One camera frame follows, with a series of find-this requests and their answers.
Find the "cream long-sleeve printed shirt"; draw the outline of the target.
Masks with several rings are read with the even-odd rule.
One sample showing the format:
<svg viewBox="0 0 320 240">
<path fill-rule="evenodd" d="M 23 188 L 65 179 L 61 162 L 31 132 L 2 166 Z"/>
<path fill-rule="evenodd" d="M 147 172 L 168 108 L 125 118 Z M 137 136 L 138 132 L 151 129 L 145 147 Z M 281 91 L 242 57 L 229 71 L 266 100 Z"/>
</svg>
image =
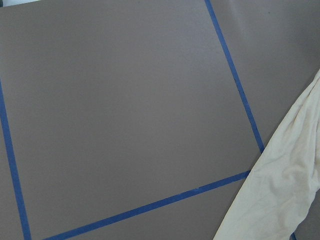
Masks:
<svg viewBox="0 0 320 240">
<path fill-rule="evenodd" d="M 216 240 L 287 240 L 320 188 L 320 76 L 270 138 L 228 209 Z"/>
</svg>

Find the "blue tape grid lines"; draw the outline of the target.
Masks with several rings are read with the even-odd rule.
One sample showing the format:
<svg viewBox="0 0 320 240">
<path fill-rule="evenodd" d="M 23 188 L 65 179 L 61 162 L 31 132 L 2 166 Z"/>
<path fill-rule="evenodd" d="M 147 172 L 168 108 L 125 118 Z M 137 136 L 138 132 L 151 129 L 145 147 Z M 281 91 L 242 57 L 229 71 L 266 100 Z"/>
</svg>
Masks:
<svg viewBox="0 0 320 240">
<path fill-rule="evenodd" d="M 307 51 L 294 51 L 320 3 L 211 5 L 266 146 L 313 78 L 315 66 L 295 76 Z M 33 240 L 245 172 L 261 153 L 205 0 L 3 7 L 0 81 Z M 242 183 L 69 239 L 211 240 Z"/>
</svg>

